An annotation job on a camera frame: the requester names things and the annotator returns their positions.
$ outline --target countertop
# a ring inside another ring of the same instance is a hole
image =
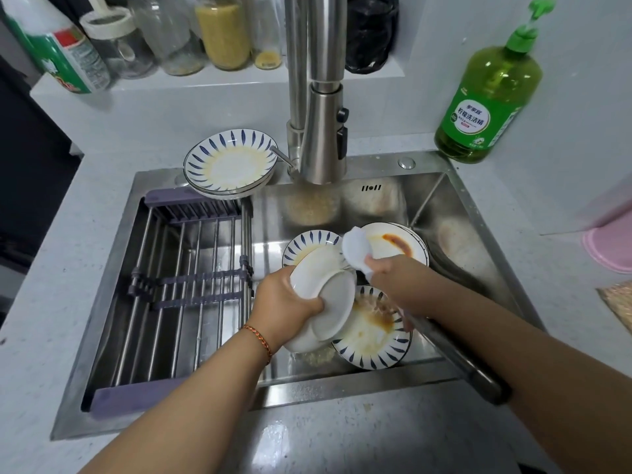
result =
[[[350,140],[350,154],[432,149],[428,135]],[[114,435],[51,442],[67,378],[134,174],[182,153],[86,155],[0,331],[0,471],[69,473]],[[457,166],[548,332],[632,376],[632,337],[595,287],[626,279],[598,266],[579,236],[539,236],[498,179],[493,159]],[[557,472],[506,408],[462,382],[248,413],[227,472]]]

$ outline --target white jar lid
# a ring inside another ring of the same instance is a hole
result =
[[[131,12],[121,6],[110,7],[105,13],[91,11],[79,19],[86,35],[93,40],[111,40],[136,30]]]

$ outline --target woven mat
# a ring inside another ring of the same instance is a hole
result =
[[[597,289],[597,292],[632,334],[632,281]]]

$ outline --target black plastic bag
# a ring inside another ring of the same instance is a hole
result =
[[[347,54],[352,73],[378,71],[389,56],[399,20],[399,0],[347,0]]]

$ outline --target sink rim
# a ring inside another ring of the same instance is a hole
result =
[[[398,160],[412,158],[416,166],[403,169]],[[181,169],[158,169],[138,172],[134,178],[128,201],[124,207],[121,222],[116,231],[103,275],[92,304],[91,314],[85,327],[69,376],[62,402],[53,424],[51,439],[81,437],[105,434],[127,427],[142,413],[124,414],[107,420],[96,420],[90,413],[81,410],[83,394],[89,382],[92,365],[99,347],[100,337],[105,327],[116,282],[121,270],[127,244],[138,209],[138,204],[148,191],[161,188],[175,188],[176,176]],[[528,299],[513,270],[507,262],[491,231],[478,213],[460,177],[452,165],[440,158],[434,151],[410,151],[407,153],[387,153],[350,157],[348,171],[344,179],[390,177],[394,175],[415,175],[424,173],[445,173],[453,185],[472,226],[481,238],[488,254],[500,271],[504,282],[514,298],[522,317],[534,326],[543,329],[532,303]],[[292,183],[282,164],[277,164],[270,185]],[[334,399],[366,394],[382,390],[400,389],[424,383],[451,381],[458,376],[454,368],[443,359],[430,360],[416,365],[394,367],[388,370],[343,374],[307,381],[285,382],[260,385],[255,393],[252,408],[291,405],[324,399]]]

